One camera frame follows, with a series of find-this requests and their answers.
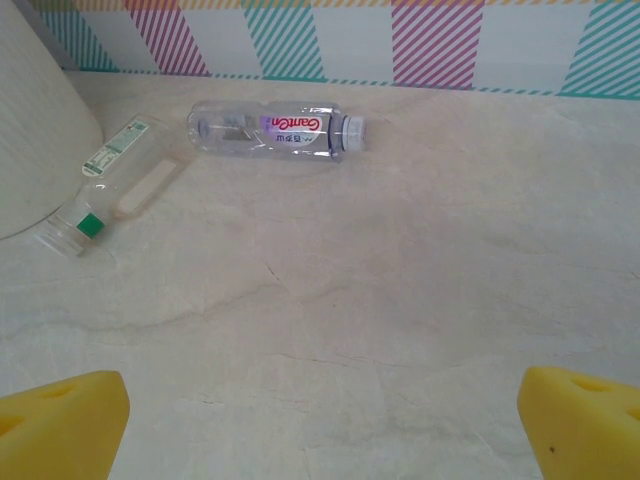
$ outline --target marble surface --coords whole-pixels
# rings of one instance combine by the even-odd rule
[[[640,384],[640,103],[71,78],[108,136],[203,98],[371,121],[339,165],[198,156],[84,258],[0,242],[0,395],[120,371],[111,479],[540,478],[529,365]]]

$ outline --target white cylindrical object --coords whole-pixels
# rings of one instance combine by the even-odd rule
[[[11,1],[0,1],[0,239],[45,218],[83,182],[100,125]]]

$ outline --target plastic bottle lying on side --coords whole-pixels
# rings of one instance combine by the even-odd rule
[[[172,151],[171,136],[161,121],[135,116],[82,166],[88,182],[36,238],[64,256],[79,255],[105,226],[140,213],[189,161]]]
[[[339,161],[364,150],[365,121],[335,103],[196,103],[187,121],[196,148],[219,155]]]

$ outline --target colorful wall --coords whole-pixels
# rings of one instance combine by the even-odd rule
[[[640,98],[640,3],[14,0],[67,69]]]

